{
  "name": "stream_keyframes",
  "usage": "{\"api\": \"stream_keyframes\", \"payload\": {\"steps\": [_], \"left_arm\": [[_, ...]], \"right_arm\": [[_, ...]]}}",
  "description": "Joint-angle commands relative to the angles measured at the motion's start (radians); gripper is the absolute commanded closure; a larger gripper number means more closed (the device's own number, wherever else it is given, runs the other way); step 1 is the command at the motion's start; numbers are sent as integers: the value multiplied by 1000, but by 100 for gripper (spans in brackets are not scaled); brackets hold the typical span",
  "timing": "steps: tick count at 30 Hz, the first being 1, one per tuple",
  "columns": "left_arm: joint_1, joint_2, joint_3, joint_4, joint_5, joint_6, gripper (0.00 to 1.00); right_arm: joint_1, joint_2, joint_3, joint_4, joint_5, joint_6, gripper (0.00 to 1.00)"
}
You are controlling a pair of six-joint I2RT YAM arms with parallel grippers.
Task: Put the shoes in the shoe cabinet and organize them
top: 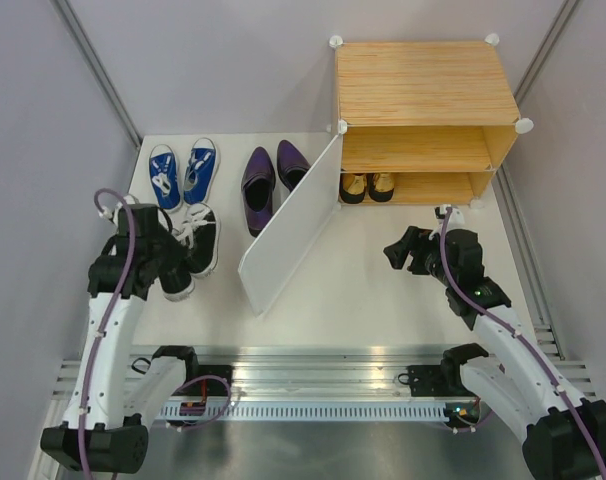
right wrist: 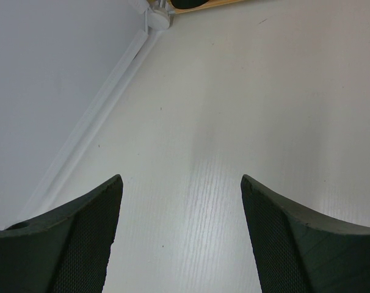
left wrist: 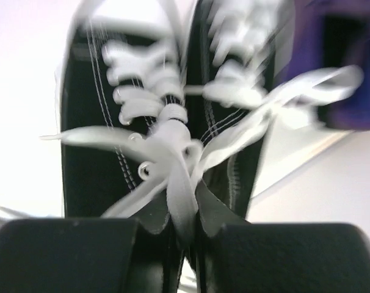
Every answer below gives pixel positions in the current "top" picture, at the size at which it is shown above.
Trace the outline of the gold loafer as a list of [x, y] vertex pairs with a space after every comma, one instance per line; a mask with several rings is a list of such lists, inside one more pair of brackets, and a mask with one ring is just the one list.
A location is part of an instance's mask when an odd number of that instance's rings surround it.
[[364, 173], [342, 173], [339, 183], [339, 197], [343, 203], [361, 203], [367, 193], [367, 175]]
[[395, 176], [391, 172], [373, 173], [369, 175], [368, 194], [378, 203], [389, 202], [394, 196]]

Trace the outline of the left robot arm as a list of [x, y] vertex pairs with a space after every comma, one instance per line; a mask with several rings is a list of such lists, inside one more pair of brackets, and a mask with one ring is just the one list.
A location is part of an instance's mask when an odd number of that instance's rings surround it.
[[61, 424], [44, 429], [40, 440], [45, 454], [86, 476], [138, 472], [162, 406], [175, 391], [194, 393], [202, 380], [193, 348], [161, 346], [134, 390], [125, 391], [126, 363], [151, 287], [160, 284], [170, 300], [181, 301], [194, 279], [188, 249], [159, 207], [128, 205], [116, 220], [116, 233], [89, 268], [88, 331], [70, 402]]

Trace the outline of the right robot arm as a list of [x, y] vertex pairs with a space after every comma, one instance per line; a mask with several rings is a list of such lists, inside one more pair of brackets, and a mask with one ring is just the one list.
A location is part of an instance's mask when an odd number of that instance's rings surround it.
[[485, 273], [476, 233], [416, 226], [383, 250], [391, 267], [431, 276], [478, 342], [407, 369], [413, 393], [477, 397], [512, 431], [535, 479], [606, 479], [606, 402], [591, 401], [525, 332], [511, 300]]

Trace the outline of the white cabinet door panel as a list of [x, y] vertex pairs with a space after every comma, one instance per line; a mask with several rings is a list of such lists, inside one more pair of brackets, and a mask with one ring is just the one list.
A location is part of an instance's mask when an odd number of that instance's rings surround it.
[[343, 138], [336, 135], [241, 257], [250, 308], [272, 307], [337, 208]]

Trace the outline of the black white sneaker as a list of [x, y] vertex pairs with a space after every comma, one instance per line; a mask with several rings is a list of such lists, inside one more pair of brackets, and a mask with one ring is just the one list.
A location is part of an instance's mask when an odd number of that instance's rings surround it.
[[218, 264], [220, 220], [205, 203], [191, 205], [184, 216], [177, 239], [187, 247], [186, 263], [195, 278], [210, 275]]
[[164, 233], [162, 240], [162, 263], [159, 281], [164, 296], [179, 302], [194, 290], [194, 280], [188, 265], [188, 248], [171, 233]]

